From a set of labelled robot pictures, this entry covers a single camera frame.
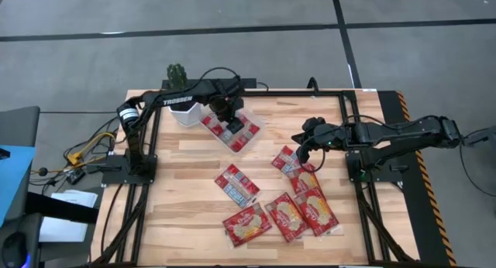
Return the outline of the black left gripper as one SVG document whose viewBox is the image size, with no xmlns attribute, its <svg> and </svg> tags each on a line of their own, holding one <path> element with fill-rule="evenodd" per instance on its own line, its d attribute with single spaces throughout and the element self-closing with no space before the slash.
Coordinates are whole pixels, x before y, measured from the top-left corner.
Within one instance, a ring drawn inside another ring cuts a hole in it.
<svg viewBox="0 0 496 268">
<path fill-rule="evenodd" d="M 228 122 L 226 129 L 232 134 L 240 131 L 244 124 L 236 117 L 236 111 L 244 107 L 244 100 L 236 96 L 234 98 L 213 98 L 210 102 L 210 109 L 215 113 L 220 122 Z"/>
</svg>

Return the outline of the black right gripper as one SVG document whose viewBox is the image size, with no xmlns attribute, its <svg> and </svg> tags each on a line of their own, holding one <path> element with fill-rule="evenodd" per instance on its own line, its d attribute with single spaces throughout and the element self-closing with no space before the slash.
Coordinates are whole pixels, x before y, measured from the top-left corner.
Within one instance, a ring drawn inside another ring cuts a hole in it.
<svg viewBox="0 0 496 268">
<path fill-rule="evenodd" d="M 314 126 L 307 132 L 293 135 L 291 139 L 301 145 L 297 149 L 299 163 L 307 163 L 311 150 L 345 150 L 347 136 L 344 125 L 324 123 Z"/>
</svg>

